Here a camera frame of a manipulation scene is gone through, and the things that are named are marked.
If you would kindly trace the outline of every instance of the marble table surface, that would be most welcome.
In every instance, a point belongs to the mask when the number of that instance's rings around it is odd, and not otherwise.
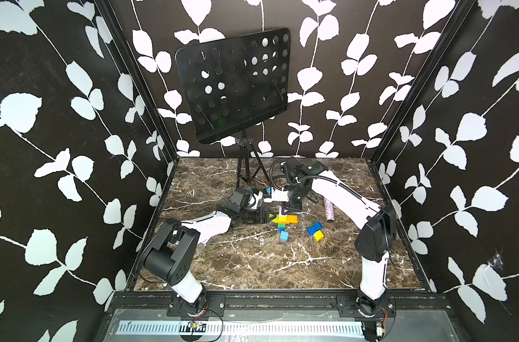
[[[262,159],[268,169],[273,159]],[[383,204],[379,190],[363,159],[319,159],[348,186],[363,196]],[[168,217],[183,221],[214,211],[233,192],[236,159],[182,158],[162,210]],[[307,164],[310,159],[301,159]],[[251,159],[251,165],[257,162]],[[260,171],[255,184],[265,188]],[[271,210],[278,206],[270,203]],[[335,222],[325,219],[323,198],[319,203],[303,202],[297,224],[287,224],[288,241],[280,240],[275,223],[248,224],[214,236],[207,246],[199,244],[191,265],[195,278],[209,290],[320,289],[357,288],[362,276],[361,257],[354,248],[358,227],[339,209],[334,208]],[[315,222],[323,226],[325,238],[317,242],[307,227]],[[387,287],[421,287],[406,249],[398,237],[391,253]],[[135,291],[162,291],[169,288],[159,278],[142,268]]]

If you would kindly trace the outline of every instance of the yellow lego brick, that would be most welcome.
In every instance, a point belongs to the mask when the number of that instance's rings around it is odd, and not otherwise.
[[[324,239],[324,234],[320,230],[318,230],[312,236],[315,237],[316,241],[320,241],[320,240]]]

